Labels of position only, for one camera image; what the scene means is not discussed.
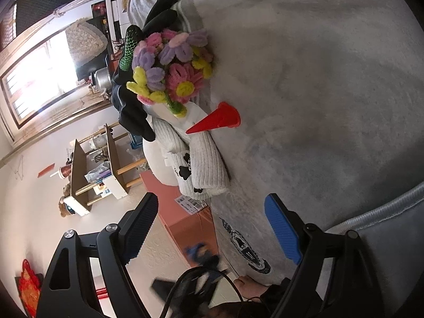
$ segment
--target silver pot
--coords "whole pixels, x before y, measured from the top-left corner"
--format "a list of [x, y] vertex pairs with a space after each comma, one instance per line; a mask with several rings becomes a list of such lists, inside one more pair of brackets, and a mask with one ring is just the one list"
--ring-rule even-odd
[[102, 69], [99, 69], [94, 73], [93, 75], [93, 86], [95, 91], [97, 92], [106, 92], [107, 90], [112, 89], [112, 81], [110, 78], [109, 68], [105, 67]]

